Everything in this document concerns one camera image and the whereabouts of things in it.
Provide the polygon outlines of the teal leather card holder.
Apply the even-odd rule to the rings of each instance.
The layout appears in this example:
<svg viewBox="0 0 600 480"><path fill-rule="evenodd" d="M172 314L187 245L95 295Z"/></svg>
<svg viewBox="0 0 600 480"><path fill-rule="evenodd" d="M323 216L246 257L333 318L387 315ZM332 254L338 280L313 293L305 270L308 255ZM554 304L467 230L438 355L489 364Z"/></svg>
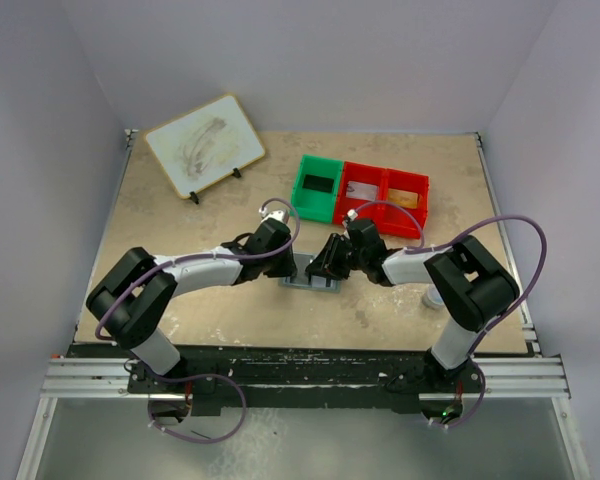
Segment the teal leather card holder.
<svg viewBox="0 0 600 480"><path fill-rule="evenodd" d="M341 282L326 277L311 276L306 273L306 268L315 259L313 254L295 252L294 262L297 267L295 276L287 276L278 281L278 285L284 288L296 288L302 290L338 293Z"/></svg>

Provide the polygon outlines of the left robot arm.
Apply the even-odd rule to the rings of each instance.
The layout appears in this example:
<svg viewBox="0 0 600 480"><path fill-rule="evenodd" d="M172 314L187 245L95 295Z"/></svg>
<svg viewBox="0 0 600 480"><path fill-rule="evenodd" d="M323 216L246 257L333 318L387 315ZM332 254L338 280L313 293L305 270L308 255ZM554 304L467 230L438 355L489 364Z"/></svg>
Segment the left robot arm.
<svg viewBox="0 0 600 480"><path fill-rule="evenodd" d="M262 220L253 233L205 252L181 257L128 250L86 299L86 309L103 331L151 369L151 381L164 392L182 387L186 369L180 352L158 324L170 301L209 287L240 285L296 273L292 234L282 220Z"/></svg>

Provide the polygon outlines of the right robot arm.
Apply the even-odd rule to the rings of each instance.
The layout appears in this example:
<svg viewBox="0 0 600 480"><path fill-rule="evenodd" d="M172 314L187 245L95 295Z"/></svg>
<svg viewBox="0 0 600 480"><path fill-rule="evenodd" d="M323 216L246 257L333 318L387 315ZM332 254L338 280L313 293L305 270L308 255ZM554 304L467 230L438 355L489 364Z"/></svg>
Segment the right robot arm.
<svg viewBox="0 0 600 480"><path fill-rule="evenodd" d="M509 272L468 235L449 247L414 253L389 248L374 222L351 221L343 234L332 234L305 273L346 280L352 271L383 287L431 284L450 315L438 340L424 354L422 379L447 391L460 379L474 342L488 322L503 315L520 297Z"/></svg>

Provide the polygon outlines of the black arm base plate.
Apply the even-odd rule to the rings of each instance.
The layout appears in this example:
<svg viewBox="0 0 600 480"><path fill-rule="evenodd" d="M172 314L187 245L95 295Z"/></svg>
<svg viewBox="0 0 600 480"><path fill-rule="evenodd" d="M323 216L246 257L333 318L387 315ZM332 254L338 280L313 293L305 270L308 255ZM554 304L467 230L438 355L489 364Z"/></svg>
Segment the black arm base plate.
<svg viewBox="0 0 600 480"><path fill-rule="evenodd" d="M382 409L418 413L432 401L441 416L462 409L465 394L485 388L468 361L451 381L430 385L422 377L425 352L273 347L182 346L183 366L159 376L131 354L105 344L69 348L72 359L122 360L133 394L182 395L194 416L224 408Z"/></svg>

